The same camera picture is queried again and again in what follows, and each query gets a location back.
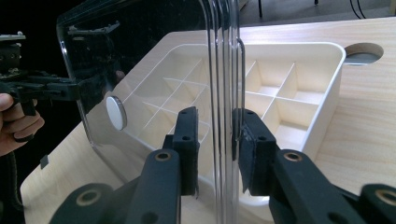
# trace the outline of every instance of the divided organizer tray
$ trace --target divided organizer tray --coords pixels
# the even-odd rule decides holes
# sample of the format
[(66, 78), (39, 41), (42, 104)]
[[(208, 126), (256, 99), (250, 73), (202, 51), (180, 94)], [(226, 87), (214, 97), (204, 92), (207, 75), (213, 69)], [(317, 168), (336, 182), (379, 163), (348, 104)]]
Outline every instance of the divided organizer tray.
[[(245, 50), (245, 108), (261, 117), (280, 148), (303, 151), (314, 161), (337, 105), (344, 49), (333, 43), (285, 43), (245, 45)], [(137, 139), (143, 151), (161, 148), (165, 135), (175, 129), (177, 113), (196, 106), (201, 195), (205, 186), (214, 185), (208, 67), (207, 45), (179, 45), (121, 97), (128, 119), (120, 134)], [(119, 85), (110, 94), (122, 89), (125, 86)], [(138, 161), (141, 158), (131, 156), (128, 160), (142, 162)], [(271, 219), (263, 212), (267, 205), (265, 197), (241, 192), (241, 220), (252, 214)]]

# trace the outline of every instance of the wooden table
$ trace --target wooden table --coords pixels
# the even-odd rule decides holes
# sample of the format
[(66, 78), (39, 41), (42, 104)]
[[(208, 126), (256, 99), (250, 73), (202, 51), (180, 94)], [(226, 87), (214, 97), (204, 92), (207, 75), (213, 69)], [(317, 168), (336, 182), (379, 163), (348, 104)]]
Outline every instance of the wooden table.
[[(344, 65), (338, 106), (315, 159), (335, 185), (359, 194), (362, 185), (396, 186), (396, 18), (241, 28), (245, 43), (375, 43), (383, 56), (367, 65)], [(121, 181), (92, 150), (79, 124), (22, 183), (26, 223), (48, 223), (74, 189)]]

